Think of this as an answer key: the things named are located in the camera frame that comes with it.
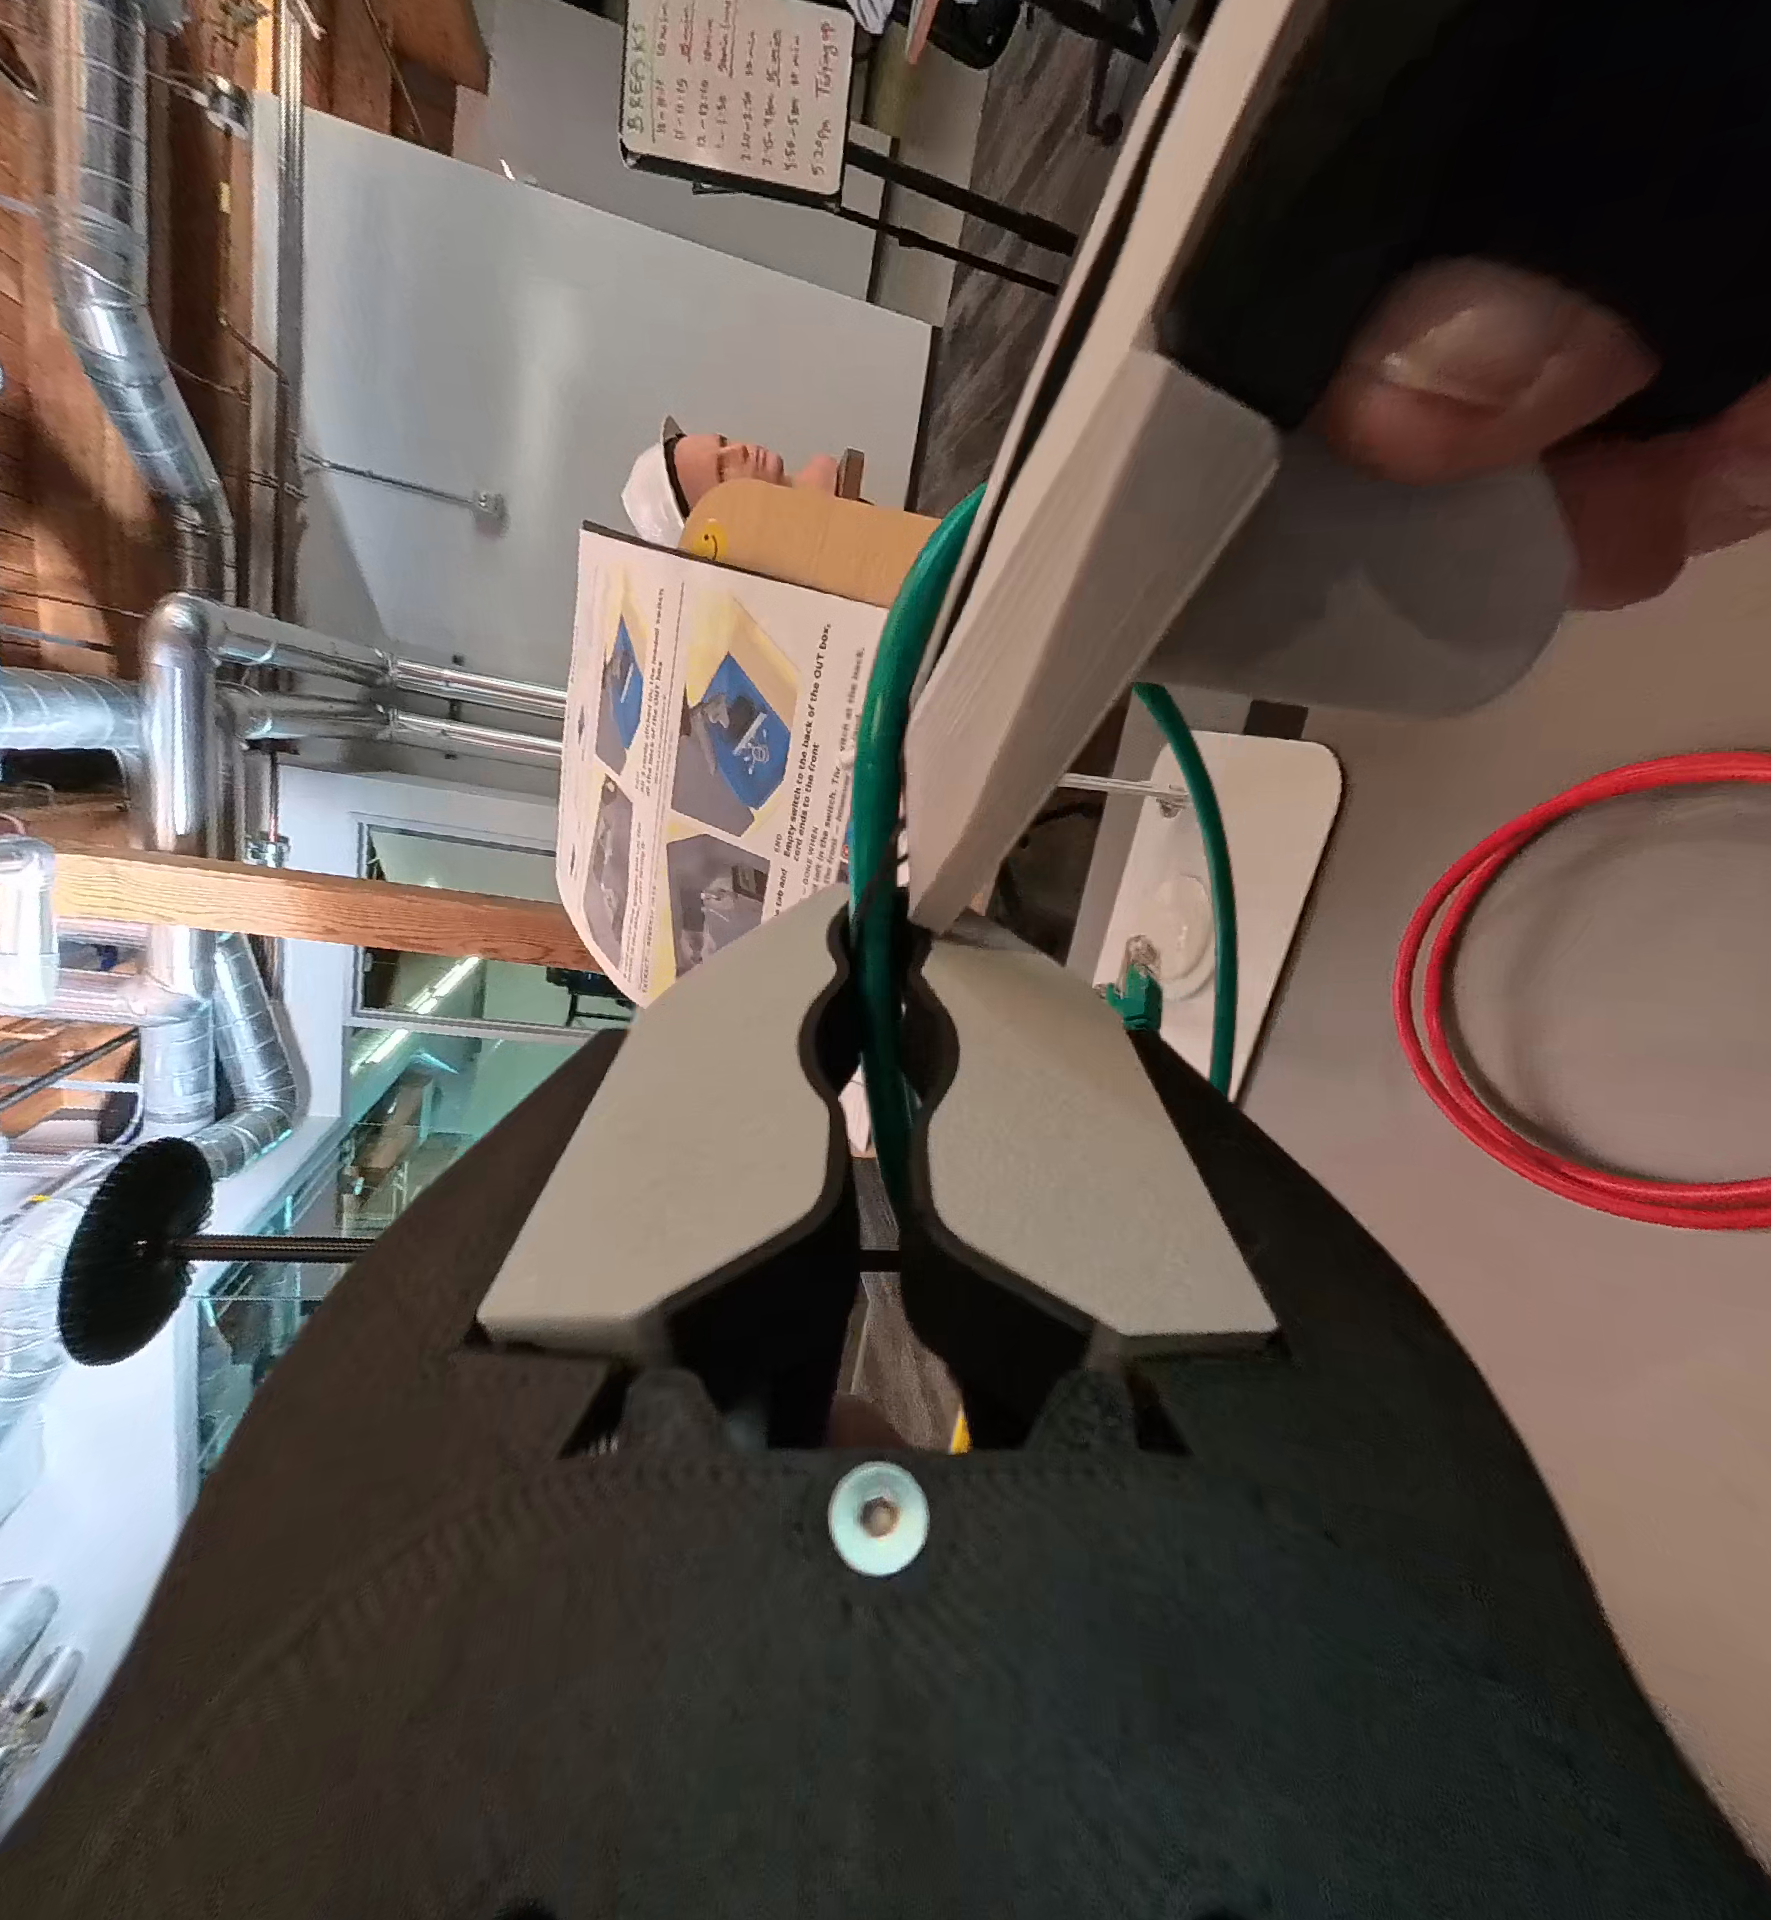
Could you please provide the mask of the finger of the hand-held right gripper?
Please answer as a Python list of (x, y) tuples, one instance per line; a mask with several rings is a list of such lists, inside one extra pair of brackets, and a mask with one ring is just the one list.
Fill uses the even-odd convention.
[(1538, 467), (1387, 481), (1326, 444), (1319, 398), (1281, 427), (1161, 348), (1186, 257), (1326, 6), (1174, 8), (919, 672), (914, 924), (954, 922), (1134, 679), (1454, 716), (1564, 617), (1568, 534)]

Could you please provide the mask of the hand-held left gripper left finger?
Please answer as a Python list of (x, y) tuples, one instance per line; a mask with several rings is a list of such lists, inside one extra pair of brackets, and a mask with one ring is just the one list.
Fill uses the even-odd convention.
[(845, 888), (687, 971), (599, 1072), (477, 1331), (682, 1370), (752, 1445), (819, 1445), (860, 1290), (857, 1025)]

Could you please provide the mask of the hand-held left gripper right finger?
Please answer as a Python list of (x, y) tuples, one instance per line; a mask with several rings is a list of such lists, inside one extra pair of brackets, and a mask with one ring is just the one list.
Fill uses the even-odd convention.
[(969, 1446), (1025, 1442), (1082, 1372), (1274, 1339), (1136, 1037), (1089, 986), (1018, 942), (933, 942), (903, 1015), (901, 1300)]

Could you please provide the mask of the mannequin head white cap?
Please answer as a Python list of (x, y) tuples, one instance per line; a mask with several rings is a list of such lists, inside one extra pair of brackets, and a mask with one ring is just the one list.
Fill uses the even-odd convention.
[(792, 470), (769, 446), (693, 435), (666, 414), (656, 427), (656, 439), (635, 457), (621, 507), (636, 539), (675, 547), (696, 508), (728, 481), (752, 479), (859, 499), (860, 471), (863, 457), (854, 449), (836, 460), (822, 453)]

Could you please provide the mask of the printed instruction sheet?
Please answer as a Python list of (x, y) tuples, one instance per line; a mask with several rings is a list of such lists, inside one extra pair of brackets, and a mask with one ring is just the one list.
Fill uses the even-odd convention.
[(587, 527), (554, 880), (640, 1005), (849, 880), (881, 608)]

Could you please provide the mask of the handwritten whiteboard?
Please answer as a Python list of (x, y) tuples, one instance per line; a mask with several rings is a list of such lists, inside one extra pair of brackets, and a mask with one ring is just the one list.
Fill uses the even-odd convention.
[(841, 4), (631, 2), (617, 153), (774, 201), (842, 195), (857, 23)]

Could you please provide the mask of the white partition panel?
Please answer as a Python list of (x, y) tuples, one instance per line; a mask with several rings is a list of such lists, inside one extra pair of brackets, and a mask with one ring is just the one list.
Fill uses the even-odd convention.
[(662, 414), (857, 449), (903, 507), (933, 331), (337, 117), (304, 119), (304, 625), (562, 684), (586, 523)]

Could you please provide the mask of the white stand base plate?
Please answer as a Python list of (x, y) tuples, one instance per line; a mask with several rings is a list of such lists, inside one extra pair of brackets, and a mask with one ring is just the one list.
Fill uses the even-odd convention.
[[(1301, 738), (1192, 735), (1214, 784), (1235, 898), (1236, 1017), (1231, 1095), (1250, 1075), (1272, 996), (1342, 800), (1342, 772)], [(1212, 1065), (1214, 914), (1207, 857), (1168, 747), (1136, 777), (1075, 775), (1103, 801), (1069, 969), (1112, 987), (1136, 946), (1161, 964), (1161, 1037), (1196, 1072)]]

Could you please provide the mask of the silver pipe duct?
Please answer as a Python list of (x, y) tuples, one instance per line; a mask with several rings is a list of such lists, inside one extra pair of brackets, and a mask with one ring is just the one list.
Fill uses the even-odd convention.
[(185, 4), (48, 2), (40, 222), (58, 326), (139, 479), (174, 517), (178, 570), (216, 597), (241, 588), (233, 514), (151, 315), (152, 35)]

